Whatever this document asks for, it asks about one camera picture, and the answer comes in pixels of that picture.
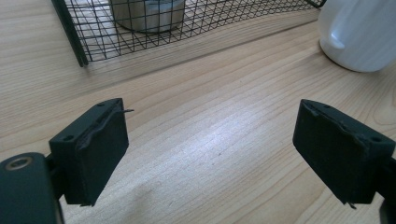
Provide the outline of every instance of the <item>black clamp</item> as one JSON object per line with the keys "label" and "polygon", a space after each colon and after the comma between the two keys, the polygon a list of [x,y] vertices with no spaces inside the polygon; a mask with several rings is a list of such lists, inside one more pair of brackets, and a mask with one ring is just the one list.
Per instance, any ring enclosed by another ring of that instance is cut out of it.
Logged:
{"label": "black clamp", "polygon": [[51,153],[0,163],[1,223],[64,223],[59,198],[94,205],[129,146],[122,99],[93,106],[49,141]]}
{"label": "black clamp", "polygon": [[293,144],[315,173],[342,202],[385,201],[381,222],[396,223],[395,142],[339,110],[302,100]]}

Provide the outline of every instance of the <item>metal wire grid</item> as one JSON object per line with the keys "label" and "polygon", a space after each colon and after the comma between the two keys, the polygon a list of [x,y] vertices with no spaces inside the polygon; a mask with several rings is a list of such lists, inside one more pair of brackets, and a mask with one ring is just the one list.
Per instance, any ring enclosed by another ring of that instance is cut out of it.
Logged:
{"label": "metal wire grid", "polygon": [[[124,6],[129,7],[131,1],[147,0],[125,0]],[[111,0],[64,2],[88,61],[95,62],[176,42],[238,21],[309,9],[313,7],[312,3],[319,5],[324,1],[187,0],[182,23],[176,29],[156,34],[141,33],[120,26],[120,21],[112,15],[114,4],[111,4]]]}

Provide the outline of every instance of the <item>light wooden surface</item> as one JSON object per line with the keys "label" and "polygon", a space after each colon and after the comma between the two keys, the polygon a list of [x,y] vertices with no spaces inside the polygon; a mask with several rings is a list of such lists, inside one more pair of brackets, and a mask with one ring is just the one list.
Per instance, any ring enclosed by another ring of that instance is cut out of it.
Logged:
{"label": "light wooden surface", "polygon": [[95,207],[62,200],[66,223],[378,223],[380,196],[342,205],[291,137],[306,98],[396,140],[396,64],[359,74],[332,63],[317,15],[241,22],[79,68],[50,1],[3,1],[0,160],[50,153],[67,124],[122,97],[135,110],[127,154]]}

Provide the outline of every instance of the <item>mug handle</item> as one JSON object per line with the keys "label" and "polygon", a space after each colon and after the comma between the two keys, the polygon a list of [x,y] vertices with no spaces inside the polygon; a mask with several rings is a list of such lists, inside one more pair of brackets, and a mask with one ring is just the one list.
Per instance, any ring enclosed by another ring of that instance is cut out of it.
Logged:
{"label": "mug handle", "polygon": [[322,40],[335,49],[344,49],[345,45],[339,40],[337,27],[347,21],[358,0],[328,0],[319,14],[319,32]]}

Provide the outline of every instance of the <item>metal canister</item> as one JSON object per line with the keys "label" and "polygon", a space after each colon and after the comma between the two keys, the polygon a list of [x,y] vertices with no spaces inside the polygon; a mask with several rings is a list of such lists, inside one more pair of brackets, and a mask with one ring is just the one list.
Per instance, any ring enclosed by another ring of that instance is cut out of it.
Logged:
{"label": "metal canister", "polygon": [[110,0],[114,21],[142,33],[160,33],[183,22],[184,0]]}

